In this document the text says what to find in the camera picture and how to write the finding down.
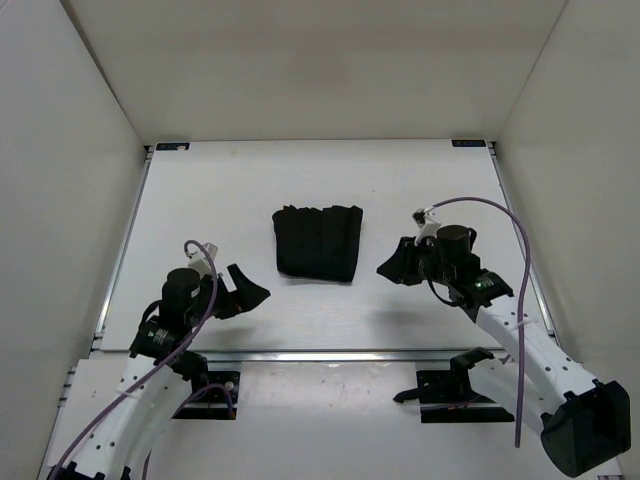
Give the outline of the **black pleated skirt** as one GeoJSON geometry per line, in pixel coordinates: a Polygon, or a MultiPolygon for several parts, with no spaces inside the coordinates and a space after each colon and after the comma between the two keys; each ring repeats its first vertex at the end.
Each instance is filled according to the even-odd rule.
{"type": "Polygon", "coordinates": [[[353,281],[363,220],[360,207],[285,206],[272,220],[279,273],[328,282],[353,281]]]}

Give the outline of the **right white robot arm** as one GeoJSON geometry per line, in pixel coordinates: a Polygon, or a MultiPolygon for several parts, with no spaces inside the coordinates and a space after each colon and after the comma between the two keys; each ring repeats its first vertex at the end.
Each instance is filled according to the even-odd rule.
{"type": "Polygon", "coordinates": [[[517,313],[513,289],[482,267],[472,251],[476,232],[460,225],[403,237],[377,272],[413,286],[447,288],[460,308],[511,356],[502,362],[476,347],[449,361],[444,380],[398,393],[404,403],[449,390],[460,400],[493,400],[541,440],[556,468],[575,478],[631,447],[630,398],[616,381],[603,383],[574,362],[547,334],[517,313]]]}

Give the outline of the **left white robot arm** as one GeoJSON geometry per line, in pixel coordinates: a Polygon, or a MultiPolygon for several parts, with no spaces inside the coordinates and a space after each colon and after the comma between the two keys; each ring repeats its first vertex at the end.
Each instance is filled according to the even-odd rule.
{"type": "Polygon", "coordinates": [[[208,319],[230,319],[269,298],[237,265],[228,272],[233,290],[212,272],[167,274],[160,298],[143,313],[114,398],[71,442],[49,478],[143,479],[157,437],[188,403],[218,390],[227,413],[234,413],[231,393],[211,382],[206,358],[188,348],[208,319]]]}

